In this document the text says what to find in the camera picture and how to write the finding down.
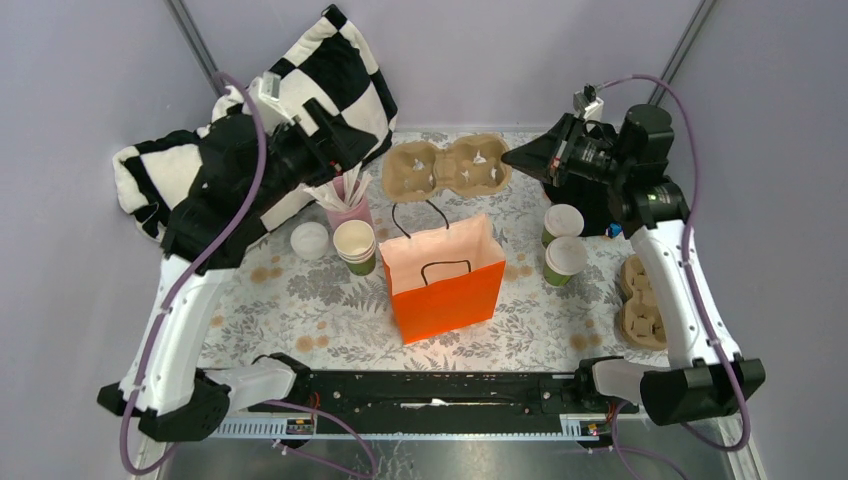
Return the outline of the single brown cup carrier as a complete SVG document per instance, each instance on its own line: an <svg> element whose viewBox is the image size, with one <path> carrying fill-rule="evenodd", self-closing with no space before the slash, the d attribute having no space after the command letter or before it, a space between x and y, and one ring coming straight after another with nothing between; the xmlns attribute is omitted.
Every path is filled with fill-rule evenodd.
<svg viewBox="0 0 848 480"><path fill-rule="evenodd" d="M443 190L464 197L494 195L510 182L501 160L505 141L493 134L467 135L446 148L426 141L404 143L385 156L382 187L394 203L422 202Z"/></svg>

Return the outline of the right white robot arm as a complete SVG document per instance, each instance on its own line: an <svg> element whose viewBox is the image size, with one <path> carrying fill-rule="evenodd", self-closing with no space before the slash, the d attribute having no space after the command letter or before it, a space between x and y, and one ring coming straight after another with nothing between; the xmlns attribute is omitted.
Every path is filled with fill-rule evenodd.
<svg viewBox="0 0 848 480"><path fill-rule="evenodd" d="M668 368L618 357L584 360L573 386L577 405L597 412L614 397L642 406L657 425L746 417L765 369L761 360L742 355L706 284L693 215L665 173L674 137L667 111L640 104L627 111L611 140L565 114L501 160L551 186L571 176L607 186L609 210L645 268L664 323Z"/></svg>

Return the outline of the orange paper bag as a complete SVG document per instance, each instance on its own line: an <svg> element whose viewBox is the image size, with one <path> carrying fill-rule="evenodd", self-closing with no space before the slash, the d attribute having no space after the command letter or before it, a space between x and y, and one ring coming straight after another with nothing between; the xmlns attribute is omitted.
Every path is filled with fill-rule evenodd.
<svg viewBox="0 0 848 480"><path fill-rule="evenodd" d="M506 256L485 214L409 232L378 245L393 317L402 341L411 344L494 316Z"/></svg>

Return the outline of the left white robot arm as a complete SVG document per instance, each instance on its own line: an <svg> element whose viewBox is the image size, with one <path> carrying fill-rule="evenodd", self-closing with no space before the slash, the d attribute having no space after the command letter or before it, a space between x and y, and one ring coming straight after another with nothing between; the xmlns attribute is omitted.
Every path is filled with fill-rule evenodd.
<svg viewBox="0 0 848 480"><path fill-rule="evenodd" d="M158 442L199 441L231 412L276 401L296 411L309 401L308 368L282 354L250 365L203 370L198 361L218 301L263 234L262 215L302 185L321 186L357 166L378 138L305 105L317 124L300 121L266 133L237 114L214 122L200 141L201 164L187 196L172 210L162 241L155 306L136 358L97 401Z"/></svg>

